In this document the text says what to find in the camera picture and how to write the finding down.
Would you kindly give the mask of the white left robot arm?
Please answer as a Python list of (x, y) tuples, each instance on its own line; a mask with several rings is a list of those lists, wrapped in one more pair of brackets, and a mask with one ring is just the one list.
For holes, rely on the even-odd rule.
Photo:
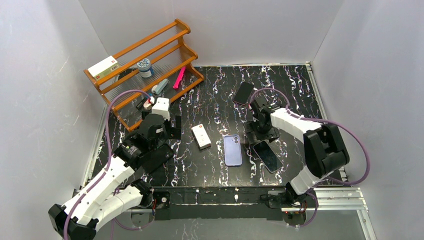
[(98, 230), (124, 211), (140, 206), (153, 194), (151, 185), (135, 179), (124, 190), (115, 190), (142, 170), (151, 174), (174, 156), (164, 141), (180, 140), (181, 116), (175, 125), (160, 114), (144, 116), (115, 151), (109, 152), (106, 166), (78, 194), (64, 204), (54, 204), (48, 215), (53, 229), (65, 240), (92, 240)]

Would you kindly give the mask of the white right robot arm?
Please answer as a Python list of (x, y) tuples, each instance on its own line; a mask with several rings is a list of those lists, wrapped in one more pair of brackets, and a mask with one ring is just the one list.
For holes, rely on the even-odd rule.
[(350, 157), (337, 125), (307, 120), (290, 110), (259, 97), (250, 103), (253, 119), (244, 123), (252, 151), (270, 172), (282, 163), (269, 144), (277, 140), (280, 131), (303, 144), (305, 166), (285, 185), (281, 201), (301, 202), (315, 185), (349, 163)]

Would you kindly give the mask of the purple phone case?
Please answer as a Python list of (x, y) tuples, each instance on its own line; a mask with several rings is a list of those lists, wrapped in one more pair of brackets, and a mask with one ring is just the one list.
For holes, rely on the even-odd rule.
[(223, 136), (224, 163), (228, 167), (238, 167), (243, 163), (240, 137), (237, 134)]

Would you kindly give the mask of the black smartphone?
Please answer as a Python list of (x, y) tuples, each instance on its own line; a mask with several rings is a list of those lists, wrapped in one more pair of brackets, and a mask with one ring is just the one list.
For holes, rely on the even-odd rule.
[(252, 148), (270, 173), (275, 173), (283, 167), (282, 162), (266, 141), (261, 141)]

